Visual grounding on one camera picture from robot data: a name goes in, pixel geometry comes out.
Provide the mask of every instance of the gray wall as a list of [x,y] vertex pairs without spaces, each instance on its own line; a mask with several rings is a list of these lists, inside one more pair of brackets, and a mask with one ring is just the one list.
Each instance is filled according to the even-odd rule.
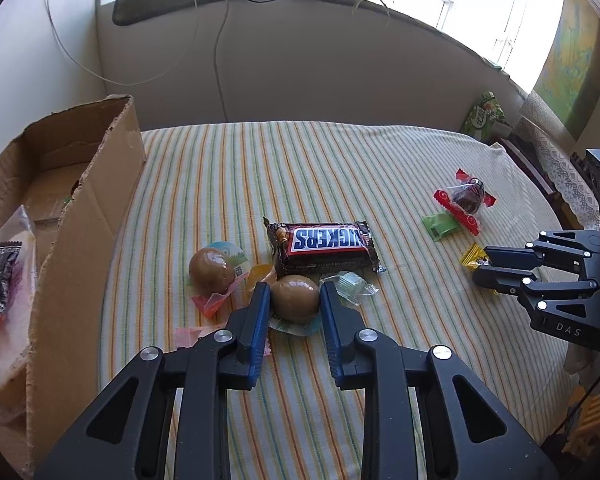
[[[163,72],[187,48],[193,9],[128,27],[98,10],[104,73],[137,82]],[[143,129],[224,122],[213,44],[224,2],[201,6],[185,59],[164,77],[108,92],[136,98]],[[416,124],[457,130],[481,92],[496,94],[515,122],[522,97],[509,77],[435,30],[385,14],[317,0],[231,0],[219,73],[229,121],[323,120]]]
[[[68,50],[100,71],[95,0],[50,0]],[[51,112],[104,97],[99,79],[62,53],[43,0],[4,0],[0,6],[0,152],[29,123]]]

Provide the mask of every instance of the painting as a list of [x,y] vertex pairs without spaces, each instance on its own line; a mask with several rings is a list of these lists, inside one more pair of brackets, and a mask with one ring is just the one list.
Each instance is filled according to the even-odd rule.
[[600,19],[588,0],[564,0],[534,90],[577,140],[600,97]]

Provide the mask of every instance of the striped tablecloth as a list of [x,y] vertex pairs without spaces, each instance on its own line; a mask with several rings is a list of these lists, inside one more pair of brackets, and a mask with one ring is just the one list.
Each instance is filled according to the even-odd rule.
[[[223,322],[244,306],[238,288],[213,320],[194,309],[186,279],[197,249],[230,240],[252,264],[265,263],[262,216],[364,219],[388,268],[377,278],[365,272],[380,288],[361,309],[366,324],[403,346],[450,346],[537,441],[554,428],[573,382],[561,366],[566,343],[533,332],[513,298],[472,286],[458,263],[474,240],[522,247],[539,230],[560,228],[503,149],[425,128],[334,123],[204,124],[145,132],[143,139],[148,160],[104,301],[102,385],[144,346],[174,349],[175,328]],[[420,219],[440,211],[432,194],[452,186],[458,168],[482,178],[496,205],[483,212],[477,238],[463,231],[433,242]],[[557,271],[541,273],[550,276],[560,279]],[[272,356],[257,386],[229,394],[234,478],[359,478],[363,392],[336,389],[321,332],[269,337]]]

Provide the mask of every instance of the cardboard box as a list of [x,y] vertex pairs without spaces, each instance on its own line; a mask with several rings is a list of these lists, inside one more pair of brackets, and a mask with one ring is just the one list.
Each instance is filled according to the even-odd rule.
[[145,158],[130,96],[50,115],[0,154],[0,227],[24,204],[38,252],[28,364],[10,383],[26,378],[26,446],[0,446],[15,465],[39,463],[98,393],[102,298]]

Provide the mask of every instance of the brown ball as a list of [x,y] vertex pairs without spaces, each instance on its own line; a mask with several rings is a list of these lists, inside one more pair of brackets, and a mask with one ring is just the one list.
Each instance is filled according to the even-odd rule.
[[226,256],[213,247],[200,249],[189,262],[192,285],[202,296],[224,294],[235,280],[235,269]]
[[320,291],[309,278],[292,274],[271,286],[273,312],[298,324],[309,323],[320,310]]

